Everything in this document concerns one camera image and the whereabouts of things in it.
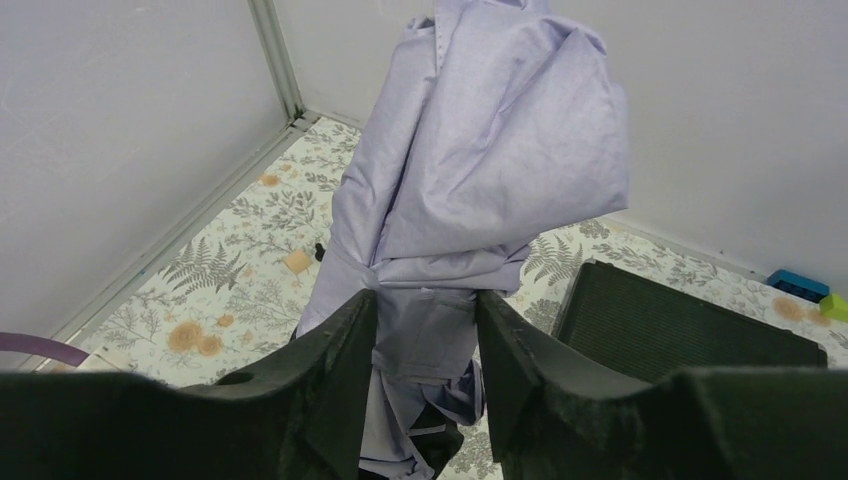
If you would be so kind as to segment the lilac folding umbrella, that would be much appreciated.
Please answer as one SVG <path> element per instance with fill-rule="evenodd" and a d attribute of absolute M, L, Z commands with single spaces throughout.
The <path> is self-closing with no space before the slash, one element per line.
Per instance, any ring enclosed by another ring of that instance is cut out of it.
<path fill-rule="evenodd" d="M 626 207 L 626 120 L 603 40 L 543 1 L 439 1 L 407 26 L 297 327 L 377 296 L 359 478 L 433 479 L 456 454 L 484 407 L 478 293 L 515 293 L 538 235 Z"/>

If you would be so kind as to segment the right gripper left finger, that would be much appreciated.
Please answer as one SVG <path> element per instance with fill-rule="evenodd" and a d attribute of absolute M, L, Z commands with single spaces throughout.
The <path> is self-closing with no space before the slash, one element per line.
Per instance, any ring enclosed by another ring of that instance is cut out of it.
<path fill-rule="evenodd" d="M 5 479 L 354 479 L 377 298 L 213 384 L 127 372 L 1 378 Z"/>

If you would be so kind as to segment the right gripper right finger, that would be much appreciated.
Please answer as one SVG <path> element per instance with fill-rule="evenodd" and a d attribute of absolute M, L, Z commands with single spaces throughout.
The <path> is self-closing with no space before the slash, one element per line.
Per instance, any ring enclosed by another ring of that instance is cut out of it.
<path fill-rule="evenodd" d="M 843 479 L 847 374 L 684 368 L 650 384 L 528 323 L 476 322 L 493 459 L 507 479 Z"/>

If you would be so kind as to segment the beige wooden block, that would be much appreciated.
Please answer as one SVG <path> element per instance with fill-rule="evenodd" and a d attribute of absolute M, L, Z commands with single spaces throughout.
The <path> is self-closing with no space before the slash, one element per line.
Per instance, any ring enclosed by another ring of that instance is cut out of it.
<path fill-rule="evenodd" d="M 312 266 L 313 260 L 304 250 L 297 249 L 286 255 L 283 263 L 294 275 L 300 275 Z"/>

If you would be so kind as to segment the black aluminium briefcase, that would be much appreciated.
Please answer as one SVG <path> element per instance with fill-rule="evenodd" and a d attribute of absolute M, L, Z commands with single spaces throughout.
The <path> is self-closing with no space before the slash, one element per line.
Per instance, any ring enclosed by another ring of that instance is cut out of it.
<path fill-rule="evenodd" d="M 604 262 L 580 266 L 552 335 L 646 382 L 684 367 L 828 364 L 815 341 Z"/>

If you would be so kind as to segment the green block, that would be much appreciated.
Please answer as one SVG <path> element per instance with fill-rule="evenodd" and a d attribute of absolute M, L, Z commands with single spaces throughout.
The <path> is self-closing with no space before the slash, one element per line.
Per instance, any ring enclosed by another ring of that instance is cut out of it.
<path fill-rule="evenodd" d="M 819 302 L 820 313 L 830 319 L 848 322 L 848 303 L 839 294 L 831 293 Z"/>

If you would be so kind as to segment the floral table mat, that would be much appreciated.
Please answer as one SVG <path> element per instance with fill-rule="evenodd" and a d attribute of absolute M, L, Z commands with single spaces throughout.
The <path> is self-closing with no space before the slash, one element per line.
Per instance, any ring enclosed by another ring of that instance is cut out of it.
<path fill-rule="evenodd" d="M 294 275 L 283 258 L 312 254 L 331 224 L 331 196 L 360 139 L 323 118 L 232 200 L 179 252 L 76 336 L 85 350 L 125 353 L 132 368 L 173 386 L 209 383 L 282 346 L 311 295 L 317 264 Z M 666 246 L 608 218 L 541 234 L 510 305 L 551 331 L 579 266 L 618 268 L 821 344 L 847 364 L 847 326 L 816 305 L 746 274 Z"/>

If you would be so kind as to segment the black chess pawn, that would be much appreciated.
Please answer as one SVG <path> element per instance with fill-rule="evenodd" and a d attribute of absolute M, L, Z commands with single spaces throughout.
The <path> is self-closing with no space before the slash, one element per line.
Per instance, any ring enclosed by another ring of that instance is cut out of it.
<path fill-rule="evenodd" d="M 325 253 L 326 253 L 325 247 L 321 243 L 316 243 L 314 248 L 315 248 L 315 254 L 314 254 L 315 259 L 318 262 L 322 262 L 323 258 L 325 256 Z"/>

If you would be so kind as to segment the blue block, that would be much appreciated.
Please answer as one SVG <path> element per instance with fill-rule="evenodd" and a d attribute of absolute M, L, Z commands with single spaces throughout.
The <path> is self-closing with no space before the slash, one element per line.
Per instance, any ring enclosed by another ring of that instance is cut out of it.
<path fill-rule="evenodd" d="M 828 285 L 785 269 L 769 275 L 766 284 L 812 303 L 819 303 L 830 294 Z"/>

